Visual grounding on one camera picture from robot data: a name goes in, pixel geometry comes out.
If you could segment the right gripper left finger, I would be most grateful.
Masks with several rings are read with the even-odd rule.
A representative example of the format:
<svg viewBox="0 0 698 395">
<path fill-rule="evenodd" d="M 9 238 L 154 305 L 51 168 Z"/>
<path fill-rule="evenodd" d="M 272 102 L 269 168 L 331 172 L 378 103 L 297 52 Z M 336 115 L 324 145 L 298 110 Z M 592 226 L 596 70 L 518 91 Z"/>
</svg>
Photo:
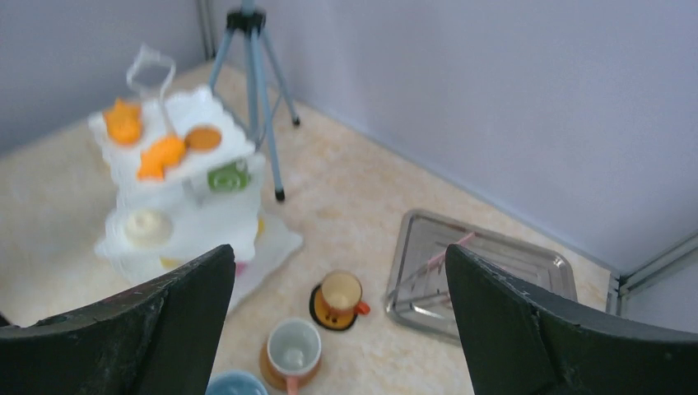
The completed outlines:
<svg viewBox="0 0 698 395">
<path fill-rule="evenodd" d="M 104 300 L 1 329 L 4 394 L 203 394 L 235 283 L 224 244 Z"/>
</svg>

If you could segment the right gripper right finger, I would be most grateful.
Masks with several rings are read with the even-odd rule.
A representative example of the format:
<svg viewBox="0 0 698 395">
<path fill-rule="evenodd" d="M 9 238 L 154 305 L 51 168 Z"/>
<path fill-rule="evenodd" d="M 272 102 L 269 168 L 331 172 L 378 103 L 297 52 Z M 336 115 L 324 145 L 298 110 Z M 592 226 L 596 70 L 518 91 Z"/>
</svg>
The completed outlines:
<svg viewBox="0 0 698 395">
<path fill-rule="evenodd" d="M 697 336 L 544 290 L 452 244 L 445 271 L 477 394 L 694 394 Z"/>
</svg>

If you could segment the light blue mug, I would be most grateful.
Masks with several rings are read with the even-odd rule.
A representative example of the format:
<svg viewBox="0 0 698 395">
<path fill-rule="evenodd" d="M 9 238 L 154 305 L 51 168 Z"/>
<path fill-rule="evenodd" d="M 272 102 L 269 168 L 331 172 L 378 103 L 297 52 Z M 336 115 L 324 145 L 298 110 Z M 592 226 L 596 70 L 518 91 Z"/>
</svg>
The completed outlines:
<svg viewBox="0 0 698 395">
<path fill-rule="evenodd" d="M 230 370 L 213 377 L 206 388 L 206 395 L 268 395 L 263 383 L 244 370 Z"/>
</svg>

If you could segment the white round bun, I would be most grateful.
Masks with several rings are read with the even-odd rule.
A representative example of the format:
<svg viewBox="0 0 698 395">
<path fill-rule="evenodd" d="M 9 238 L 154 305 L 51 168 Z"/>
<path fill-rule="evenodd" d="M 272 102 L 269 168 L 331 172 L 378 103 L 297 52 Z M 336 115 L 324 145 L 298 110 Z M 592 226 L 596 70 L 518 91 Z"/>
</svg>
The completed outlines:
<svg viewBox="0 0 698 395">
<path fill-rule="evenodd" d="M 152 247 L 166 243 L 173 228 L 172 220 L 163 211 L 143 208 L 128 214 L 123 232 L 130 243 Z"/>
</svg>

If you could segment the pink handled tongs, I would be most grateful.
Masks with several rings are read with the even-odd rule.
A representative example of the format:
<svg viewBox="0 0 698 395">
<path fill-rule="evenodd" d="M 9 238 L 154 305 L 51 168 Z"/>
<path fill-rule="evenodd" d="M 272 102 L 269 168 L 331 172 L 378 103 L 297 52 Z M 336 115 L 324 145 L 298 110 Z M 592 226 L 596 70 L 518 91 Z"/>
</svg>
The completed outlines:
<svg viewBox="0 0 698 395">
<path fill-rule="evenodd" d="M 433 270 L 439 271 L 445 263 L 445 254 L 446 254 L 445 250 L 442 251 L 441 253 L 438 253 L 434 257 L 430 258 L 427 261 L 427 263 L 425 263 L 420 268 L 415 270 L 414 273 L 410 274 L 409 276 L 407 276 L 403 280 L 401 280 L 395 286 L 395 290 L 393 291 L 394 296 L 397 296 L 398 291 L 401 290 L 402 288 L 404 288 L 405 286 L 410 286 L 413 289 L 415 287 L 418 279 L 420 279 L 422 277 L 426 277 Z"/>
</svg>

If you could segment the white tiered pillow stand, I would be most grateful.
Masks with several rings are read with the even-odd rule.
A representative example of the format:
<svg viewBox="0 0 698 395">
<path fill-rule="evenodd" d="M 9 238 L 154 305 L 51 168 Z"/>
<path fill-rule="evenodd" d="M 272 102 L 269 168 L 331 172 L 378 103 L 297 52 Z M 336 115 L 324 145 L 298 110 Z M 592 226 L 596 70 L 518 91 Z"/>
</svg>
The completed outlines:
<svg viewBox="0 0 698 395">
<path fill-rule="evenodd" d="M 95 253 L 130 284 L 139 285 L 171 271 L 161 266 L 160 257 L 185 264 L 228 244 L 239 265 L 230 298 L 230 306 L 235 307 L 297 251 L 303 239 L 280 217 L 263 209 L 265 156 L 256 152 L 209 87 L 169 93 L 175 73 L 173 58 L 146 45 L 128 68 L 128 87 L 141 98 L 142 135 L 137 143 L 114 143 L 102 113 L 89 118 L 89 128 L 117 188 L 116 206 L 106 218 L 105 236 L 95 245 Z M 137 179 L 141 154 L 153 143 L 168 135 L 184 139 L 191 128 L 202 125 L 221 131 L 222 141 L 216 149 L 188 150 L 178 166 L 166 171 L 163 181 Z M 249 185 L 231 193 L 211 192 L 208 172 L 239 160 L 248 164 Z M 123 226 L 128 214 L 143 208 L 163 211 L 172 220 L 173 232 L 166 243 L 141 247 L 126 238 Z"/>
</svg>

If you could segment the green swirl roll cake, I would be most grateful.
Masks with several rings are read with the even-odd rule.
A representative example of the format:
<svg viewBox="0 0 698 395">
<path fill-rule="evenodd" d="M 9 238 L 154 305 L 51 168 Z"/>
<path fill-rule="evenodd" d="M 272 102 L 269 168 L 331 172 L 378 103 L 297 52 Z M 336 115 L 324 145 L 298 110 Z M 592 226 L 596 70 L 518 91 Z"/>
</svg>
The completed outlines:
<svg viewBox="0 0 698 395">
<path fill-rule="evenodd" d="M 211 192 L 231 193 L 245 189 L 250 182 L 248 164 L 244 160 L 231 162 L 207 174 L 207 184 Z"/>
</svg>

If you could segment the orange brown cup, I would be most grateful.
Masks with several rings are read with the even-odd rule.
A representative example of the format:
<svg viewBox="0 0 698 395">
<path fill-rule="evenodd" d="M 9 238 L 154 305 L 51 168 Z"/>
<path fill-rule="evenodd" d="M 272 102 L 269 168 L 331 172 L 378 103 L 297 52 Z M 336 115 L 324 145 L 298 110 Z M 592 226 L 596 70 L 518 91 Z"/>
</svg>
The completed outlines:
<svg viewBox="0 0 698 395">
<path fill-rule="evenodd" d="M 371 311 L 370 306 L 363 300 L 360 280 L 350 272 L 330 272 L 321 281 L 320 292 L 330 318 L 367 315 Z"/>
</svg>

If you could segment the orange cookie pieces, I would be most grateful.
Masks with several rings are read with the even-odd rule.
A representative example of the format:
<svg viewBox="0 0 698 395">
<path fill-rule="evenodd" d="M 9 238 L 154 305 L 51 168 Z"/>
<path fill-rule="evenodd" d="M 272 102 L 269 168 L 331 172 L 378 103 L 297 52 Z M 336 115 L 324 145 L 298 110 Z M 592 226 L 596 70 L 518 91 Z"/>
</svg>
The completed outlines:
<svg viewBox="0 0 698 395">
<path fill-rule="evenodd" d="M 186 153 L 184 139 L 174 135 L 159 139 L 141 154 L 141 164 L 136 173 L 137 179 L 163 181 L 166 171 L 178 166 Z"/>
</svg>

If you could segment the round orange cookie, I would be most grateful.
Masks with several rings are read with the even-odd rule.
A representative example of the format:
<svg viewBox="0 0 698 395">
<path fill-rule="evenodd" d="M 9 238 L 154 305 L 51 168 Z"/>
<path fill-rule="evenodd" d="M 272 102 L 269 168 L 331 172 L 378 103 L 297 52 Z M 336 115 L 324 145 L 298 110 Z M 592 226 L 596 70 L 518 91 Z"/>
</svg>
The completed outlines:
<svg viewBox="0 0 698 395">
<path fill-rule="evenodd" d="M 189 150 L 207 152 L 216 149 L 222 141 L 221 131 L 208 125 L 191 128 L 184 138 Z"/>
</svg>

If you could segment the yellow triangular cake slice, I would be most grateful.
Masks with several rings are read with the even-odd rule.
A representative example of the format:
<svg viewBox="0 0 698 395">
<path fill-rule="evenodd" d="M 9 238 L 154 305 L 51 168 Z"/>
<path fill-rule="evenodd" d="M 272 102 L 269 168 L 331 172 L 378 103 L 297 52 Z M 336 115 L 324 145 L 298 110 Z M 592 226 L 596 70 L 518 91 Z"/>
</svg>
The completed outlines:
<svg viewBox="0 0 698 395">
<path fill-rule="evenodd" d="M 180 267 L 183 263 L 175 258 L 160 257 L 160 264 L 164 269 L 173 270 Z"/>
</svg>

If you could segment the round wooden coaster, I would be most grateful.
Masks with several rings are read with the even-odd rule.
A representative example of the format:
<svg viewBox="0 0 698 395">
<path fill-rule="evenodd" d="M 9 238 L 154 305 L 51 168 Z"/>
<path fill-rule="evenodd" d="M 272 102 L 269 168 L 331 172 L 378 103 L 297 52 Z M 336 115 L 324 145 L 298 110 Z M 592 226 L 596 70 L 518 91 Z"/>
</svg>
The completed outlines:
<svg viewBox="0 0 698 395">
<path fill-rule="evenodd" d="M 322 362 L 323 353 L 320 353 L 314 367 L 307 374 L 298 377 L 297 385 L 295 386 L 298 390 L 307 387 L 314 380 L 315 376 L 321 369 Z M 271 362 L 271 357 L 268 354 L 267 344 L 264 344 L 261 347 L 258 358 L 258 366 L 260 369 L 260 373 L 267 384 L 269 384 L 272 388 L 276 390 L 282 391 L 284 393 L 287 392 L 287 377 L 284 374 L 282 374 Z"/>
</svg>

